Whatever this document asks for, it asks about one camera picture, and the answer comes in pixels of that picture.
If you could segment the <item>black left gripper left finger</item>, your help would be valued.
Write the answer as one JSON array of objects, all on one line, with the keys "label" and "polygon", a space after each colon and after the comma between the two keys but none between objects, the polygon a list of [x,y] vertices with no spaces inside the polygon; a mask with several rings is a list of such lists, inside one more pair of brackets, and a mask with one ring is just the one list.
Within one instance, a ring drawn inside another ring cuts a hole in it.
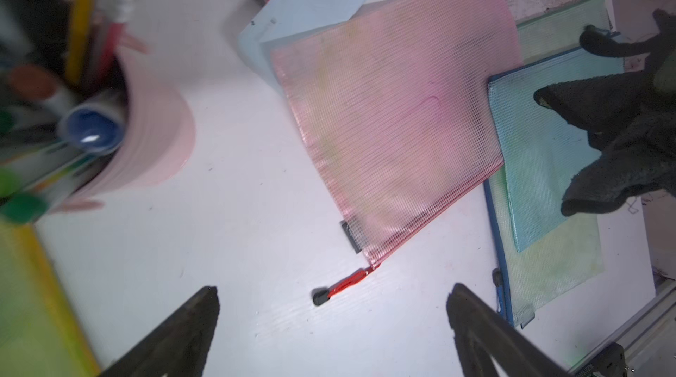
[{"label": "black left gripper left finger", "polygon": [[218,289],[201,288],[101,375],[203,375],[219,312]]}]

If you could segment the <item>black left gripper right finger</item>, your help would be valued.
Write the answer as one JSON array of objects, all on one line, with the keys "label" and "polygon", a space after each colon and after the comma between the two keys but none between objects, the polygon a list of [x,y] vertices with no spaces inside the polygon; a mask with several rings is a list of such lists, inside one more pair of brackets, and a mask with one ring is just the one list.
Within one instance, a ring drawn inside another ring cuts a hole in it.
[{"label": "black left gripper right finger", "polygon": [[568,373],[531,344],[463,284],[446,302],[463,375],[566,376]]}]

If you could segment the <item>yellow mesh document bag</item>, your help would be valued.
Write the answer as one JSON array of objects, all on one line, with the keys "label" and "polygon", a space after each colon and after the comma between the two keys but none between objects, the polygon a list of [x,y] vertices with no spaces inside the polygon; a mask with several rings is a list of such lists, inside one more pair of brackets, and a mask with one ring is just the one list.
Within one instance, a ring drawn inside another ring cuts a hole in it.
[{"label": "yellow mesh document bag", "polygon": [[35,229],[2,223],[1,375],[100,372]]}]

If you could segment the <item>pink mesh document bag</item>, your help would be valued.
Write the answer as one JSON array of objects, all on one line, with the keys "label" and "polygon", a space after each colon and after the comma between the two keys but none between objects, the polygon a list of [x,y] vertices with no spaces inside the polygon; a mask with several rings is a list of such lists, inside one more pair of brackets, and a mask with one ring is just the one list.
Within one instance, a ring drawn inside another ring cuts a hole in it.
[{"label": "pink mesh document bag", "polygon": [[303,143],[375,271],[503,165],[489,78],[522,63],[505,0],[391,0],[270,51]]}]

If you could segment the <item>green and grey cleaning cloth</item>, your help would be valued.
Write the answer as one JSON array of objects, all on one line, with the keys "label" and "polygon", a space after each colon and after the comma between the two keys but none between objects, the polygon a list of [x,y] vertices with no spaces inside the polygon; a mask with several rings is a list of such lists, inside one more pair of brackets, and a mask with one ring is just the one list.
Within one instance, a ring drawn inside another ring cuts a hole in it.
[{"label": "green and grey cleaning cloth", "polygon": [[605,214],[630,197],[675,193],[675,17],[657,9],[658,33],[643,42],[616,42],[595,26],[579,37],[585,52],[606,58],[643,55],[638,72],[552,84],[534,101],[586,131],[600,158],[565,190],[561,213]]}]

